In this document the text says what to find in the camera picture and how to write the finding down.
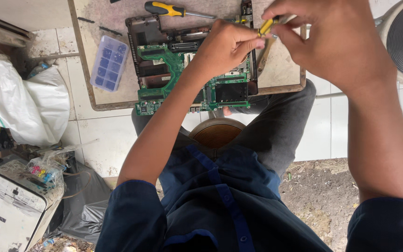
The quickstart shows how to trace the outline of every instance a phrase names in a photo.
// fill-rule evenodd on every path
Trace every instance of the shirt sleeve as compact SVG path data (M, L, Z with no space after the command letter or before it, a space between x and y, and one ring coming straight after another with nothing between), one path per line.
M126 181L110 195L96 252L158 251L167 230L155 186Z
M403 199L364 201L352 215L347 238L347 252L403 251Z

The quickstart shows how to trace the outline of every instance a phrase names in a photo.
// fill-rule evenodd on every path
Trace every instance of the transparent plastic box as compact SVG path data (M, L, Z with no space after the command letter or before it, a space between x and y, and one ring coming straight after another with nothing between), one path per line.
M128 52L129 47L125 43L102 36L91 74L91 85L108 92L117 91Z

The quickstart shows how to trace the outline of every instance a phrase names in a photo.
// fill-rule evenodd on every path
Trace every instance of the wooden table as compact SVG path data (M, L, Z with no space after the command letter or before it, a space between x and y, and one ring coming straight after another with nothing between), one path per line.
M110 3L108 0L68 0L88 95L91 106L96 111L132 108L137 102L139 85L130 53L128 53L129 57L126 60L125 72L122 74L118 91L110 93L93 87L90 84L90 77L100 38L107 35L129 45L125 19L149 14L144 9L145 2L146 0L120 0L116 3ZM253 4L255 28L261 25L261 14L271 2L271 0L265 0ZM240 8L240 0L166 0L166 3L185 7L189 12L218 18L234 17L239 14ZM212 25L214 19L163 16L160 17L160 21L162 29L166 30ZM108 28L121 35L102 30L100 27ZM305 27L298 32L303 38L306 37ZM271 48L266 67L258 79L259 95L300 91L305 87L305 82L305 69L293 62L286 47L277 40Z

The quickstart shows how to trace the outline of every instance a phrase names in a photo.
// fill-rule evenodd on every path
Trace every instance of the gray jeans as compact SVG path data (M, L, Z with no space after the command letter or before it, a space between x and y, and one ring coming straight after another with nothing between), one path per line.
M181 127L173 150L194 144L209 158L216 160L226 149L237 144L254 150L261 164L282 177L295 159L315 95L315 86L307 79L306 87L299 92L252 97L249 100L251 108L230 108L232 113L259 114L231 143L220 149L211 149L189 138L189 132ZM137 135L151 117L132 114Z

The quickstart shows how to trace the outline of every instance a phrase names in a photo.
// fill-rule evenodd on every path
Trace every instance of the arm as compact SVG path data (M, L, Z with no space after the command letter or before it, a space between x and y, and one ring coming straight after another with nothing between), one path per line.
M403 199L403 115L397 69L374 26L367 0L277 0L263 19L296 14L275 26L297 64L339 87L349 99L349 170L360 201ZM310 23L310 38L292 31Z
M203 85L238 66L254 48L263 46L256 31L217 20L170 95L138 136L122 165L117 185L135 179L155 184L169 159L181 123ZM147 154L150 146L159 146L154 158Z

